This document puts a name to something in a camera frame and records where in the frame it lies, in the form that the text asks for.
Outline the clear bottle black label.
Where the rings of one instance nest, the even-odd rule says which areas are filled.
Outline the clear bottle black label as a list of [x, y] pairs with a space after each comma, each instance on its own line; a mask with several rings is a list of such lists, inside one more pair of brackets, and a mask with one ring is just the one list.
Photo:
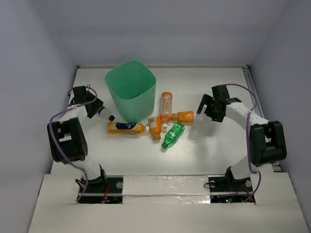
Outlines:
[[108, 121], [114, 121], [115, 119], [115, 117], [111, 114], [111, 111], [104, 106], [100, 108], [100, 110], [98, 111], [98, 114], [101, 118], [108, 120]]

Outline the clear crushed plastic bottle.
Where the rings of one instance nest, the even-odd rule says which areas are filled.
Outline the clear crushed plastic bottle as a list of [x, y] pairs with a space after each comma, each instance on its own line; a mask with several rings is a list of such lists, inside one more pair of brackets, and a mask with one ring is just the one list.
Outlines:
[[210, 117], [205, 114], [197, 114], [188, 134], [188, 139], [192, 141], [200, 141], [202, 138], [212, 136], [214, 126]]

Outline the orange bottle blue label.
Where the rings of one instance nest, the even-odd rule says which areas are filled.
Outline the orange bottle blue label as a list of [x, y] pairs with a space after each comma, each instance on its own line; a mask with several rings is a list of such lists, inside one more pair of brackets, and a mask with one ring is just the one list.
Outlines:
[[107, 126], [109, 134], [134, 134], [139, 135], [147, 133], [149, 131], [148, 126], [144, 126], [142, 123], [120, 123], [109, 122]]

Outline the green plastic bottle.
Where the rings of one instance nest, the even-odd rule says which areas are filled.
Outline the green plastic bottle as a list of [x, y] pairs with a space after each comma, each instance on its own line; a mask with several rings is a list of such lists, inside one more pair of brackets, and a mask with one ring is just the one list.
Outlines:
[[164, 142], [162, 143], [161, 147], [163, 149], [167, 149], [169, 146], [173, 145], [178, 140], [184, 130], [184, 124], [180, 122], [174, 123], [172, 128], [166, 133]]

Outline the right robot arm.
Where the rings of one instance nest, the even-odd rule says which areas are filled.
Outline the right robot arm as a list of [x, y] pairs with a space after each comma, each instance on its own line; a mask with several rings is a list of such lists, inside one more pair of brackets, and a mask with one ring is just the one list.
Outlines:
[[197, 113], [219, 123], [229, 118], [246, 132], [247, 155], [227, 168], [224, 181], [220, 183], [228, 190], [237, 189], [251, 174], [256, 174], [261, 166], [286, 159], [287, 149], [281, 122], [258, 116], [240, 99], [230, 97], [225, 84], [212, 87], [211, 96], [202, 96]]

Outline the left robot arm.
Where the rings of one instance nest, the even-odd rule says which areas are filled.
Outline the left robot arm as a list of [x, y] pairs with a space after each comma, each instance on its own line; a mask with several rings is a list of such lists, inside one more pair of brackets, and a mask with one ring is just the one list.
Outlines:
[[81, 188], [91, 185], [94, 190], [102, 192], [107, 188], [107, 179], [104, 171], [100, 169], [100, 175], [91, 180], [87, 177], [86, 169], [75, 165], [74, 162], [84, 161], [88, 155], [88, 146], [81, 123], [85, 118], [93, 118], [99, 115], [104, 119], [111, 117], [110, 112], [104, 106], [96, 91], [87, 86], [77, 86], [68, 92], [69, 104], [67, 109], [52, 116], [47, 132], [52, 158], [55, 162], [70, 164], [83, 172], [83, 176], [77, 183]]

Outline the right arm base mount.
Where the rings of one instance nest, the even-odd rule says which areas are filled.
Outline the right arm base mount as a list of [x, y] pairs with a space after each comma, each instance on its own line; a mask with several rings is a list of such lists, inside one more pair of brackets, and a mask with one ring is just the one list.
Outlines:
[[229, 183], [225, 176], [211, 176], [205, 182], [204, 188], [210, 192], [211, 203], [254, 203], [255, 198], [246, 200], [253, 193], [250, 177]]

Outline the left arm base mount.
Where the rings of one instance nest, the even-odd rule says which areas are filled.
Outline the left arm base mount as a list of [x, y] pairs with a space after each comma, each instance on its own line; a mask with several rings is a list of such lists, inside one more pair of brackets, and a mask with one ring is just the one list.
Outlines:
[[88, 185], [78, 200], [81, 204], [122, 204], [123, 176], [108, 176], [107, 186]]

